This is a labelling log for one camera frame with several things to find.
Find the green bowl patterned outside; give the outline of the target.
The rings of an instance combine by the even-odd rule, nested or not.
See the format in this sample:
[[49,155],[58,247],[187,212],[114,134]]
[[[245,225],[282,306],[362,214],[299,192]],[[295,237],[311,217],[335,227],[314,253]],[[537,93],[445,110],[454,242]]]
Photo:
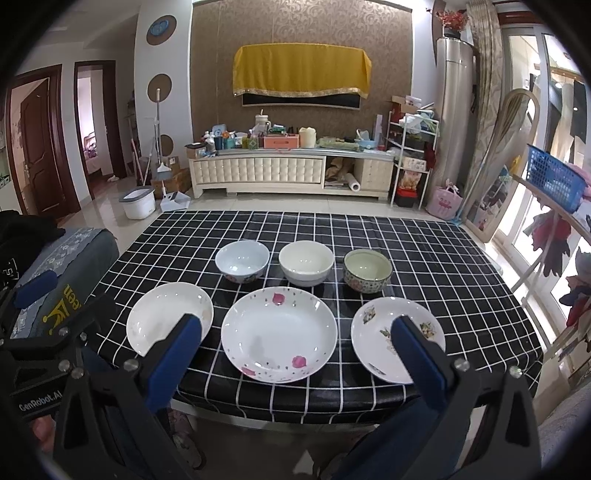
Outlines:
[[391,261],[379,251],[356,249],[344,258],[344,281],[360,294],[381,292],[392,274]]

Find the black white grid tablecloth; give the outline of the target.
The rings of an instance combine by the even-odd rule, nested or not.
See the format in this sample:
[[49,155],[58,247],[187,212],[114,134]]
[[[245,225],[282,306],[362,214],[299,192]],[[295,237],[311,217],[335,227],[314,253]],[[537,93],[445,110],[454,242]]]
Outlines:
[[[263,288],[287,290],[290,244],[322,244],[331,252],[318,281],[298,288],[335,317],[338,340],[310,377],[273,385],[236,367],[224,351],[222,322],[230,307]],[[384,256],[392,272],[383,297],[414,301],[442,328],[445,349],[479,371],[518,367],[531,392],[543,350],[528,315],[482,249],[442,221],[273,211],[178,211],[147,226],[94,288],[115,311],[92,348],[110,366],[135,357],[126,323],[141,297],[164,284],[193,284],[211,298],[213,319],[180,381],[176,398],[215,414],[296,425],[378,423],[416,391],[363,365],[351,337],[353,318],[370,302],[353,279],[353,252]]]

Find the yellow cloth covered television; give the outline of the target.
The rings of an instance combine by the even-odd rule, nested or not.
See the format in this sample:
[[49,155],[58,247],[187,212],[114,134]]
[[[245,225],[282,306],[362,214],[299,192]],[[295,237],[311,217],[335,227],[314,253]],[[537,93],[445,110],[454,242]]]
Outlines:
[[360,48],[318,43],[240,47],[232,91],[242,104],[358,109],[370,94],[373,64]]

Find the blue plastic basket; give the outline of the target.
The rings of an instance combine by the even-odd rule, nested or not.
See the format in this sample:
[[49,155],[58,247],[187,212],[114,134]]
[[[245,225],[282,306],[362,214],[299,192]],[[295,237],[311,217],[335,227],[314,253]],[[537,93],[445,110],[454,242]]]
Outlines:
[[528,145],[526,180],[568,213],[580,206],[587,183],[582,175],[549,153]]

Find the white plate cartoon prints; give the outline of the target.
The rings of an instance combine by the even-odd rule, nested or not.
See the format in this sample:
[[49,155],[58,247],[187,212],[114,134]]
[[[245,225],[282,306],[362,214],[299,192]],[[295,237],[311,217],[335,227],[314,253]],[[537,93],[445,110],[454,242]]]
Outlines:
[[428,341],[446,351],[444,330],[436,317],[417,302],[399,297],[377,298],[360,307],[351,324],[351,339],[356,356],[372,374],[387,383],[411,384],[391,338],[392,323],[401,315],[407,315]]

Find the white bowl floral outside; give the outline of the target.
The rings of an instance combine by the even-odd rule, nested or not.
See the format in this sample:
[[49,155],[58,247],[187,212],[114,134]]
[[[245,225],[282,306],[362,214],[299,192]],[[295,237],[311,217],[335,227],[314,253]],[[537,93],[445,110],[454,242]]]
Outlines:
[[236,284],[256,281],[270,261],[270,250],[254,240],[240,240],[225,245],[214,258],[224,278]]

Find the white plastic tub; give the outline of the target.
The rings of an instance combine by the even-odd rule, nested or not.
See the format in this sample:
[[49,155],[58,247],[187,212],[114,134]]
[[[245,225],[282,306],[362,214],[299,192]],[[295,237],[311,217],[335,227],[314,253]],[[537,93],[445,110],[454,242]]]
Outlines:
[[119,203],[129,220],[143,220],[156,209],[154,189],[149,186],[136,187],[121,196]]

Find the plain cream white bowl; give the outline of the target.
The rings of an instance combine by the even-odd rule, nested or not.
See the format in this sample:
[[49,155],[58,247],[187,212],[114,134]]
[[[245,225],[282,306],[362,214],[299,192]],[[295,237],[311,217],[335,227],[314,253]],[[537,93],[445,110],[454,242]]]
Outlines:
[[280,268],[287,281],[297,287],[315,287],[328,278],[335,264],[335,254],[324,244],[301,240],[280,250]]

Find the white plate pink petals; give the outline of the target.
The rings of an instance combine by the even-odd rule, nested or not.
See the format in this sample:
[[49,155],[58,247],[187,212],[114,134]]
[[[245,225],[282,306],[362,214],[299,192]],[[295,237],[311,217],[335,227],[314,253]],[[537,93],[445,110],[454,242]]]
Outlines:
[[327,304],[293,287],[246,294],[229,308],[221,326],[221,345],[231,364],[266,384],[314,375],[335,352],[338,336],[338,323]]

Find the cream tufted TV cabinet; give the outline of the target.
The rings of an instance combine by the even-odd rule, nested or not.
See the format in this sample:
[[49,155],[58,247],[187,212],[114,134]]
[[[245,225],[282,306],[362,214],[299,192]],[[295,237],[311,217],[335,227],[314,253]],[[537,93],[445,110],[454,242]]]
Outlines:
[[[211,156],[187,155],[193,196],[207,190],[228,195],[310,194],[376,198],[386,201],[394,156],[378,150],[231,149]],[[361,184],[353,192],[346,174]]]

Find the plain white plate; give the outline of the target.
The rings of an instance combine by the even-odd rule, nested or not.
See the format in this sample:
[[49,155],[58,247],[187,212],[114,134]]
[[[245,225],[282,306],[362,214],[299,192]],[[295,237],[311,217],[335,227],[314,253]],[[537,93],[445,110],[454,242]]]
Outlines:
[[135,303],[128,315],[126,336],[130,346],[145,356],[157,341],[166,338],[184,314],[200,321],[204,339],[213,320],[211,297],[204,289],[185,282],[155,287]]

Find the white paper roll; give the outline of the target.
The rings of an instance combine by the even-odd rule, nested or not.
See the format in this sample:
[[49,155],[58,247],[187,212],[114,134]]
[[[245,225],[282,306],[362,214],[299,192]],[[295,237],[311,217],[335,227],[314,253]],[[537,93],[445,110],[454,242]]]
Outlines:
[[356,177],[353,176],[353,174],[350,174],[350,173],[346,174],[345,179],[346,179],[346,183],[349,186],[349,189],[351,189],[353,192],[359,192],[361,190],[361,184],[356,179]]

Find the pink gift bag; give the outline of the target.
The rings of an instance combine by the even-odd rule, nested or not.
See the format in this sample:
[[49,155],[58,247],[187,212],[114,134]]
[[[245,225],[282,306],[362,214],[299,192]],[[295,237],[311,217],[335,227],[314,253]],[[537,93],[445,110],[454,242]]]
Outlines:
[[426,206],[426,211],[441,220],[451,220],[456,216],[462,202],[463,197],[459,189],[450,184],[435,190]]

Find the cream canister jar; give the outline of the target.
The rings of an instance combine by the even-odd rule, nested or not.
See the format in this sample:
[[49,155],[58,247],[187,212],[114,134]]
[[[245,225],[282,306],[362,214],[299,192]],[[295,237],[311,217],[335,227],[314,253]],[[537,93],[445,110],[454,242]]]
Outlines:
[[315,144],[317,144],[317,130],[314,127],[301,127],[298,130],[298,137],[300,137],[301,148],[315,148]]

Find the silver standing air conditioner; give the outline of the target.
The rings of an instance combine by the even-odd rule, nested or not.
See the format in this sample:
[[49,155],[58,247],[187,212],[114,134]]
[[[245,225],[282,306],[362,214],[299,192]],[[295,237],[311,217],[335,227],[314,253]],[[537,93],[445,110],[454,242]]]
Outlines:
[[473,46],[452,37],[437,41],[435,112],[439,120],[436,164],[429,198],[447,180],[456,183],[468,164],[469,124],[476,80]]

